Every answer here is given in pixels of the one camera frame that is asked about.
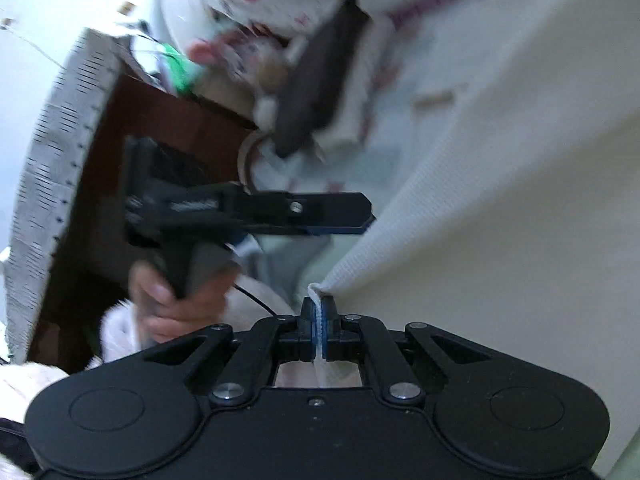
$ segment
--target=person's hand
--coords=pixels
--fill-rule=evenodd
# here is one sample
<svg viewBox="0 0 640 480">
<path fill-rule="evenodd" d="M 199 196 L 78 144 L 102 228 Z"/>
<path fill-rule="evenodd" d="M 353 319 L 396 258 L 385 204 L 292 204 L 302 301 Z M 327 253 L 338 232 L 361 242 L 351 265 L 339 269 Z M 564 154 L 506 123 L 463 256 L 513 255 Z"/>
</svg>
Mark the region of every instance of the person's hand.
<svg viewBox="0 0 640 480">
<path fill-rule="evenodd" d="M 138 308 L 140 332 L 164 343 L 217 323 L 226 306 L 225 293 L 237 276 L 237 267 L 227 269 L 207 280 L 190 297 L 176 300 L 158 270 L 147 262 L 136 262 L 129 273 L 129 293 Z"/>
</svg>

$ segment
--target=black object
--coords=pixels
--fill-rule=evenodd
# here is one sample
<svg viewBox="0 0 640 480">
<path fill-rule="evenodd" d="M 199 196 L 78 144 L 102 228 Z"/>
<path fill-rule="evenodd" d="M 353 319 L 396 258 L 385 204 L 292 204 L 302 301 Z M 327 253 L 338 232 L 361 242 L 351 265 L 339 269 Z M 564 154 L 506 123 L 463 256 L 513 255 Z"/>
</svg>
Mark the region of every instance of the black object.
<svg viewBox="0 0 640 480">
<path fill-rule="evenodd" d="M 121 180 L 127 240 L 158 249 L 155 263 L 178 298 L 191 288 L 191 258 L 201 242 L 215 244 L 207 250 L 211 271 L 228 262 L 226 245 L 246 233 L 362 234 L 374 219 L 362 193 L 249 195 L 232 182 L 210 184 L 193 157 L 148 137 L 126 139 Z"/>
<path fill-rule="evenodd" d="M 609 417 L 588 387 L 425 323 L 322 309 L 327 357 L 357 362 L 363 387 L 271 387 L 314 358 L 309 299 L 249 332 L 213 325 L 39 394 L 40 479 L 595 478 Z"/>
<path fill-rule="evenodd" d="M 0 418 L 0 454 L 26 473 L 34 474 L 40 470 L 19 422 Z"/>
<path fill-rule="evenodd" d="M 273 133 L 275 152 L 296 152 L 309 135 L 334 117 L 351 59 L 369 21 L 356 0 L 347 0 L 309 39 L 297 65 L 278 94 Z"/>
</svg>

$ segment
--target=green object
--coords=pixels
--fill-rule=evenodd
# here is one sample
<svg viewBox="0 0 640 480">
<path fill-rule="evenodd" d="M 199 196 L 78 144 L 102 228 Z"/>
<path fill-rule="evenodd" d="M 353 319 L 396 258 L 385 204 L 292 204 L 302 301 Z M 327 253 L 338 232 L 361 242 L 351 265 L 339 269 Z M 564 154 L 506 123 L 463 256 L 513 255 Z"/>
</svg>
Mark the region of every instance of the green object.
<svg viewBox="0 0 640 480">
<path fill-rule="evenodd" d="M 163 54 L 169 67 L 169 76 L 175 91 L 180 95 L 190 96 L 191 83 L 201 71 L 201 67 L 175 50 L 170 44 L 163 43 Z"/>
</svg>

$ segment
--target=black cable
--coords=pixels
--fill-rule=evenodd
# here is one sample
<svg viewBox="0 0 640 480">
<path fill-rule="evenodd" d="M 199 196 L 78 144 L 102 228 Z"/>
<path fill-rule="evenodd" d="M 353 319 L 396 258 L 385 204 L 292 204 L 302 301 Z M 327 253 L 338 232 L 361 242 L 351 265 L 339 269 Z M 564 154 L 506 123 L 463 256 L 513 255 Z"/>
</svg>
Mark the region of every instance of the black cable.
<svg viewBox="0 0 640 480">
<path fill-rule="evenodd" d="M 271 314 L 272 316 L 277 316 L 278 314 L 276 314 L 273 310 L 271 310 L 268 306 L 266 306 L 266 304 L 264 304 L 262 301 L 260 301 L 258 298 L 256 298 L 252 293 L 250 293 L 248 290 L 244 290 L 244 288 L 242 288 L 239 285 L 236 285 L 234 283 L 234 289 L 235 290 L 239 290 L 240 292 L 242 292 L 246 297 L 251 298 L 252 300 L 255 301 L 255 303 L 257 303 L 258 305 L 260 305 L 264 310 L 266 310 L 269 314 Z"/>
</svg>

